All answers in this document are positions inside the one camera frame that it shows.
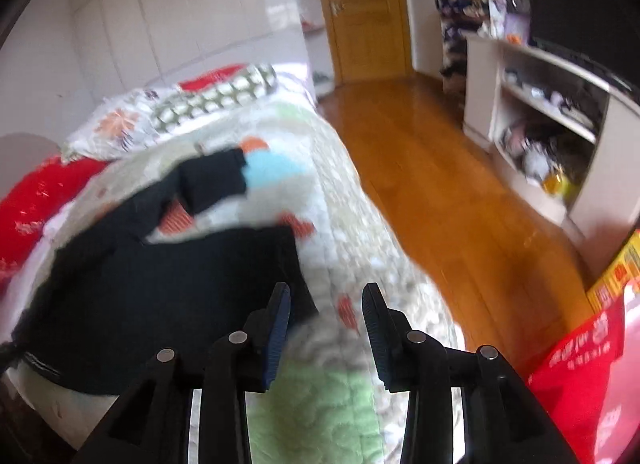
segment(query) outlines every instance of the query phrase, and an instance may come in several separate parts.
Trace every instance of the black garment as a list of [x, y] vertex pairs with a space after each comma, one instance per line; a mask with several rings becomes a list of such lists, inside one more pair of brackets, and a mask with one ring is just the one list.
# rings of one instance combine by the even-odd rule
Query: black garment
[[290, 227], [143, 240], [176, 196], [196, 214], [244, 193], [243, 165], [239, 149], [185, 161], [60, 249], [14, 332], [34, 370], [80, 392], [119, 394], [162, 348], [202, 368], [208, 347], [265, 307], [277, 282], [289, 284], [292, 323], [316, 313]]

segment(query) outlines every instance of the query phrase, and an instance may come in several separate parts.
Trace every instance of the television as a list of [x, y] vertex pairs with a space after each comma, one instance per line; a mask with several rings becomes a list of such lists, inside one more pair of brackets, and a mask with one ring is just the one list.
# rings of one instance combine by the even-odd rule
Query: television
[[530, 0], [529, 44], [640, 94], [640, 34], [614, 0]]

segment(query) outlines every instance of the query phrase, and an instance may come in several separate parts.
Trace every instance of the yellow package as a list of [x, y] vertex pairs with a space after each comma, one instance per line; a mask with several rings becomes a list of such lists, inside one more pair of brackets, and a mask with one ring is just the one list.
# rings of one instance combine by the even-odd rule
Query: yellow package
[[618, 257], [604, 272], [596, 284], [587, 291], [594, 311], [609, 307], [626, 287], [640, 292], [640, 229], [626, 243]]

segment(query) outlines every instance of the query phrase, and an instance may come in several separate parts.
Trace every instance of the tv stand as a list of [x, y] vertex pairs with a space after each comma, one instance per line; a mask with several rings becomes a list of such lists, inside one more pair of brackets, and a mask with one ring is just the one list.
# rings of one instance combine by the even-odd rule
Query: tv stand
[[[538, 48], [466, 36], [464, 132], [491, 155], [503, 182], [549, 221], [560, 225], [594, 275], [622, 247], [640, 214], [640, 106], [593, 72]], [[548, 85], [586, 86], [601, 103], [603, 121], [592, 131], [504, 77], [516, 68]], [[549, 196], [518, 170], [501, 146], [504, 130], [521, 119], [552, 119], [593, 144], [590, 167], [570, 205]]]

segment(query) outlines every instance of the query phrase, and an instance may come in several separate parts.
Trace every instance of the green and white patterned pillow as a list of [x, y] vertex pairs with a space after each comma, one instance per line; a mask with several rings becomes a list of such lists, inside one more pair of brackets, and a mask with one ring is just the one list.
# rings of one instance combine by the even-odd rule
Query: green and white patterned pillow
[[250, 104], [273, 92], [276, 84], [276, 73], [271, 65], [249, 65], [228, 81], [199, 92], [181, 92], [167, 97], [154, 109], [151, 124], [159, 133], [171, 133], [181, 124], [203, 115]]

